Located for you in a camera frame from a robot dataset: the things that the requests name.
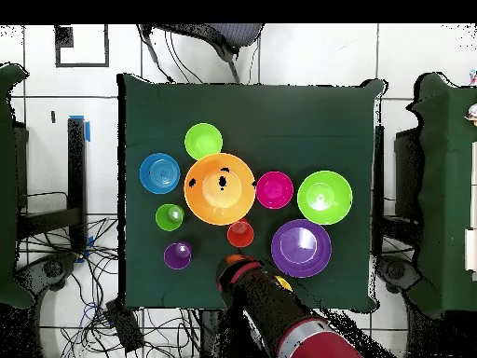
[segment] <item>purple bowl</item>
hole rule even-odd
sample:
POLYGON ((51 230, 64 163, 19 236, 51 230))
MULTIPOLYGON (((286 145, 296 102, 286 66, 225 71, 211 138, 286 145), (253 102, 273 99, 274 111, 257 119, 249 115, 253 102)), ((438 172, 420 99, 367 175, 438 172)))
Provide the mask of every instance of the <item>purple bowl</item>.
POLYGON ((164 262, 171 269, 184 269, 190 263, 192 247, 187 241, 170 244, 164 251, 164 262))
POLYGON ((293 220, 282 225, 272 239, 275 265, 292 277, 311 277, 320 273, 332 255, 326 230, 308 220, 293 220))

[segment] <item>green bowl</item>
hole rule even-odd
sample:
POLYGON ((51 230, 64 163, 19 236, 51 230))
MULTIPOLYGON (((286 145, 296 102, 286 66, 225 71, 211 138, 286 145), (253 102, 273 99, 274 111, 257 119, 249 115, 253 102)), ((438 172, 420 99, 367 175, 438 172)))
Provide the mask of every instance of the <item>green bowl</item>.
POLYGON ((222 150, 222 134, 211 124, 199 123, 187 131, 184 143, 187 154, 200 160, 222 150))
POLYGON ((314 172, 298 188, 298 208, 315 224, 330 225, 341 221, 352 202, 351 186, 336 172, 314 172))
POLYGON ((184 210, 177 204, 163 204, 156 211, 156 224, 163 230, 172 231, 181 226, 184 210))

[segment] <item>blue plate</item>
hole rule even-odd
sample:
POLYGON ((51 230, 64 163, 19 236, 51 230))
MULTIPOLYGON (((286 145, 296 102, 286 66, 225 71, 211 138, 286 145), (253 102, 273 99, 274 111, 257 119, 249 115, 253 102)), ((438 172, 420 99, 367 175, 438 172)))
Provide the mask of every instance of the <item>blue plate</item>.
POLYGON ((173 157, 167 154, 152 154, 139 169, 139 178, 144 188, 153 194, 167 194, 179 183, 181 170, 173 157))

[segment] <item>green cup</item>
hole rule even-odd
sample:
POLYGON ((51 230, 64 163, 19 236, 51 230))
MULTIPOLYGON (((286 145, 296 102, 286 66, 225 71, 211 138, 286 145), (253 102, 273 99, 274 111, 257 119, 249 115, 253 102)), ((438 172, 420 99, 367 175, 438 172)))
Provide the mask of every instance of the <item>green cup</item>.
POLYGON ((341 221, 352 202, 351 186, 336 172, 314 172, 298 188, 298 208, 315 224, 330 225, 341 221))
POLYGON ((172 231, 181 226, 184 210, 177 204, 163 204, 156 211, 156 223, 163 230, 172 231))
POLYGON ((187 131, 185 150, 193 159, 199 160, 222 150, 222 134, 208 123, 199 123, 187 131))

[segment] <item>orange bowl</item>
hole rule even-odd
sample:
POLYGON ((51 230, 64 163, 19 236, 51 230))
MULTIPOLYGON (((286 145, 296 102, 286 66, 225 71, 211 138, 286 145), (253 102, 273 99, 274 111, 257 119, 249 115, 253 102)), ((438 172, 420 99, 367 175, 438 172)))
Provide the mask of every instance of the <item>orange bowl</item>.
POLYGON ((185 201, 192 213, 212 225, 229 225, 249 212, 254 177, 246 163, 230 154, 210 154, 189 169, 185 201))

